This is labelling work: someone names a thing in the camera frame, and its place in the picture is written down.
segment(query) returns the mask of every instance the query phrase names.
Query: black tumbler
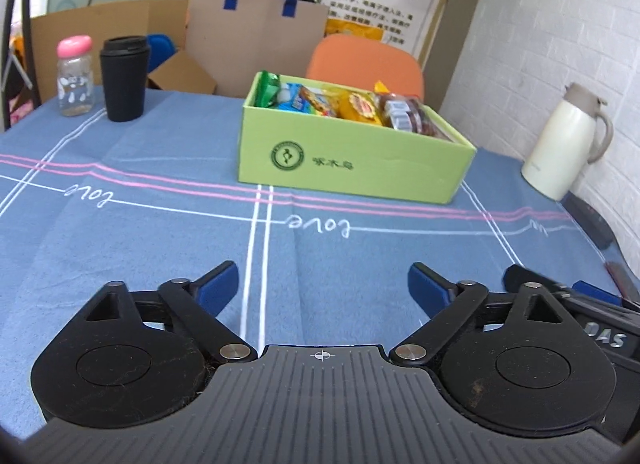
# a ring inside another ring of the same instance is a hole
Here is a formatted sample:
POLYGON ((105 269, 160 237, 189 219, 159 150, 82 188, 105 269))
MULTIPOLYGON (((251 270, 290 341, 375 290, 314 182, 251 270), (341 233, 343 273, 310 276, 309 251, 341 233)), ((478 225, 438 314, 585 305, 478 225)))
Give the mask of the black tumbler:
POLYGON ((104 104, 111 121, 131 121, 142 116, 150 51, 146 37, 105 41, 100 51, 100 68, 104 104))

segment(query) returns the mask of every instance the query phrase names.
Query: silver rivet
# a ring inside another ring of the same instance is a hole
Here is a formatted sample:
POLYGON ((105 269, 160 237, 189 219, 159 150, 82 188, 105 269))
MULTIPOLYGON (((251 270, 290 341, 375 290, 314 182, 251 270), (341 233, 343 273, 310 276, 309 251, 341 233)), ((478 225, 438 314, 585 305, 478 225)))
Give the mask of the silver rivet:
POLYGON ((241 343, 230 343, 220 349, 220 355, 224 359, 229 360, 244 359, 249 354, 251 354, 251 349, 247 345, 242 345, 241 343))
POLYGON ((401 345, 396 349, 396 355, 407 361, 416 361, 427 355, 427 351, 420 345, 401 345))

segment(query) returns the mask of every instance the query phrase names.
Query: pink stripe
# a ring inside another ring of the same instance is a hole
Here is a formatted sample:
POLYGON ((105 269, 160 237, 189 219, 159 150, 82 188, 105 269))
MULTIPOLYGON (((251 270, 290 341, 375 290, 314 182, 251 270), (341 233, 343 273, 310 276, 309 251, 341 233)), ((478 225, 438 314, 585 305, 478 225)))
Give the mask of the pink stripe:
MULTIPOLYGON (((30 165, 25 165, 22 163, 13 163, 10 161, 0 161, 0 163, 4 163, 7 165, 12 165, 15 167, 21 168, 30 168, 30 165)), ((437 214, 425 214, 425 213, 397 213, 393 211, 377 211, 377 210, 367 210, 367 209, 354 209, 354 208, 343 208, 343 207, 334 207, 334 206, 323 206, 323 205, 313 205, 313 204, 304 204, 299 202, 293 202, 292 200, 287 201, 279 201, 273 200, 269 201, 266 199, 255 199, 254 197, 241 197, 238 195, 228 195, 225 193, 213 193, 208 191, 195 191, 188 189, 180 189, 180 188, 171 188, 166 186, 158 186, 156 184, 147 184, 147 183, 137 183, 130 181, 119 181, 117 179, 112 179, 111 177, 107 177, 101 173, 96 173, 93 170, 89 171, 74 171, 67 172, 62 170, 53 170, 52 168, 40 168, 41 171, 46 171, 49 173, 55 173, 58 175, 66 175, 70 177, 85 177, 85 176, 93 176, 102 181, 107 181, 108 183, 118 184, 120 186, 128 186, 128 187, 138 187, 138 188, 146 188, 146 189, 156 189, 159 191, 167 191, 170 193, 179 193, 183 195, 195 195, 197 197, 213 197, 217 199, 225 199, 225 200, 233 200, 238 202, 260 202, 260 203, 272 203, 274 205, 279 206, 298 206, 301 208, 307 209, 317 209, 324 211, 340 211, 343 213, 358 213, 361 215, 378 215, 378 216, 393 216, 393 217, 407 217, 407 218, 445 218, 445 219, 457 219, 457 220, 485 220, 485 214, 475 214, 475 215, 465 215, 461 216, 459 214, 450 214, 447 212, 447 209, 437 209, 437 214)), ((567 219, 567 216, 562 213, 555 212, 529 212, 527 209, 521 209, 517 215, 513 215, 510 217, 497 217, 495 218, 501 222, 514 222, 525 216, 531 216, 537 219, 567 219)))
MULTIPOLYGON (((0 157, 7 157, 9 159, 18 159, 20 161, 30 161, 33 163, 39 163, 38 160, 36 159, 30 159, 28 157, 20 157, 18 155, 9 155, 9 154, 0 154, 0 157)), ((7 161, 2 161, 0 159, 0 163, 5 163, 8 165, 14 165, 14 166, 20 166, 20 167, 24 167, 24 168, 34 168, 34 167, 28 167, 25 165, 16 165, 15 163, 10 163, 7 161)), ((217 189, 227 189, 227 190, 231 190, 231 191, 240 191, 240 192, 246 192, 246 193, 255 193, 254 189, 250 189, 250 188, 245 188, 245 187, 241 187, 241 186, 228 186, 226 184, 214 184, 214 183, 197 183, 197 182, 193 182, 193 181, 184 181, 181 179, 172 179, 172 178, 168 178, 168 177, 162 177, 159 175, 149 175, 146 173, 134 173, 134 172, 126 172, 126 171, 121 171, 121 170, 116 170, 115 168, 111 168, 111 167, 107 167, 105 165, 101 165, 100 163, 54 163, 54 162, 49 162, 49 163, 43 163, 42 166, 54 166, 54 167, 65 167, 65 168, 98 168, 99 170, 104 170, 104 171, 108 171, 111 173, 117 173, 119 175, 124 175, 126 177, 138 177, 140 179, 149 179, 149 180, 153 180, 153 181, 161 181, 163 183, 171 183, 171 184, 183 184, 184 186, 196 186, 196 187, 211 187, 211 188, 217 188, 217 189)), ((60 172, 60 171, 53 171, 53 170, 45 170, 44 168, 42 169, 43 171, 50 171, 51 173, 60 173, 62 175, 71 175, 71 173, 67 173, 67 172, 60 172)), ((94 175, 95 177, 97 177, 97 175, 95 174, 95 172, 81 172, 81 173, 77 173, 77 175, 94 175)), ((423 206, 423 205, 419 205, 419 206, 412 206, 412 205, 396 205, 396 204, 382 204, 382 203, 373 203, 373 202, 366 202, 366 201, 361 201, 361 200, 340 200, 340 199, 327 199, 327 198, 321 198, 321 197, 306 197, 306 196, 302 196, 302 195, 294 195, 292 193, 282 193, 282 192, 273 192, 273 195, 275 197, 284 197, 285 199, 294 199, 294 200, 308 200, 308 201, 316 201, 316 202, 326 202, 326 203, 332 203, 332 204, 342 204, 342 205, 348 205, 348 206, 364 206, 364 207, 371 207, 371 208, 379 208, 379 209, 397 209, 397 210, 407 210, 407 211, 417 211, 417 212, 432 212, 432 213, 439 213, 439 214, 444 214, 447 216, 451 216, 451 215, 467 215, 467 214, 471 214, 471 215, 475 215, 475 212, 473 212, 472 210, 459 210, 459 209, 444 209, 441 207, 433 207, 433 206, 423 206)), ((222 197, 222 199, 227 199, 230 198, 231 196, 227 195, 226 197, 222 197)), ((255 199, 238 199, 238 200, 243 200, 246 202, 255 202, 255 199)), ((561 219, 568 219, 568 215, 566 215, 565 213, 561 213, 561 212, 536 212, 533 208, 531 207, 523 207, 523 208, 519 208, 517 210, 514 211, 505 211, 505 212, 501 212, 501 211, 496 211, 496 212, 489 212, 490 215, 494 218, 509 218, 509 217, 517 217, 517 218, 521 218, 523 217, 523 213, 529 213, 529 214, 547 214, 547 213, 551 213, 553 217, 558 217, 561 219)))

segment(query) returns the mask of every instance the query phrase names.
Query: triangular cutout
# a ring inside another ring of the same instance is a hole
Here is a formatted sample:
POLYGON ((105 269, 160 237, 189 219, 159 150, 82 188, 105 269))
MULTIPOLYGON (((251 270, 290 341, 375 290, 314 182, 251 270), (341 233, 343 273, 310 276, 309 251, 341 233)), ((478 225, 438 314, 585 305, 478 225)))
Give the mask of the triangular cutout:
POLYGON ((118 296, 115 293, 107 293, 100 300, 100 303, 94 307, 87 321, 102 321, 105 319, 118 319, 120 313, 118 311, 118 296))
POLYGON ((548 302, 540 295, 533 295, 529 302, 529 315, 527 319, 530 321, 543 321, 545 323, 562 323, 561 317, 556 314, 548 302))

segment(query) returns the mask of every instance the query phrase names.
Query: green box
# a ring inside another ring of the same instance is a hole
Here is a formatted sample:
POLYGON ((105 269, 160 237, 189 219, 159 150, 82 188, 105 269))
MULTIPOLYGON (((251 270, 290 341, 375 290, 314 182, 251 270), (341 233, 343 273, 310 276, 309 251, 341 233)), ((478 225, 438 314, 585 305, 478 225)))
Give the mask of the green box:
MULTIPOLYGON (((476 148, 428 107, 431 120, 452 141, 254 107, 258 78, 242 109, 242 183, 446 204, 476 155, 476 148)), ((312 88, 326 85, 290 76, 280 79, 312 88)))

